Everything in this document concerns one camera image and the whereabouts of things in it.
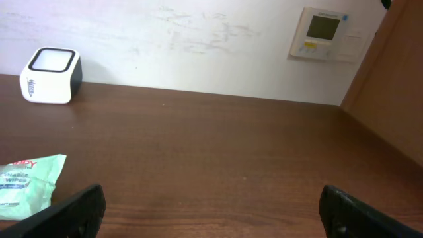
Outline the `mint green wipes pack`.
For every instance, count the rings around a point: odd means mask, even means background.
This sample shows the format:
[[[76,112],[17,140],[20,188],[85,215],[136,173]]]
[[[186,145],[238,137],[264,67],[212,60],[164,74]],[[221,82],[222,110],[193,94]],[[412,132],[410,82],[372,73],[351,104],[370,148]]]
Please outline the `mint green wipes pack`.
[[[21,221],[51,205],[67,156],[25,159],[1,166],[1,220]]]

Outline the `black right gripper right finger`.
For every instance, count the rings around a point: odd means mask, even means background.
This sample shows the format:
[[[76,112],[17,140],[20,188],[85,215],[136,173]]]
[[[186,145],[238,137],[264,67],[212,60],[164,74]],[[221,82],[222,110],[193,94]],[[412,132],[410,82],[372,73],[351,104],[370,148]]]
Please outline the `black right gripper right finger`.
[[[422,233],[332,186],[324,186],[319,215],[327,238],[422,238]]]

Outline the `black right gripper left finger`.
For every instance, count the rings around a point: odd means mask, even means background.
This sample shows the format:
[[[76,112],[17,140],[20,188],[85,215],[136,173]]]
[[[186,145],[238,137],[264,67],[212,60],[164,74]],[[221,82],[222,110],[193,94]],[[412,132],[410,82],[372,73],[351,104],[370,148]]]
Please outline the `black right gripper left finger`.
[[[95,238],[106,210],[101,185],[94,184],[1,231],[1,238]]]

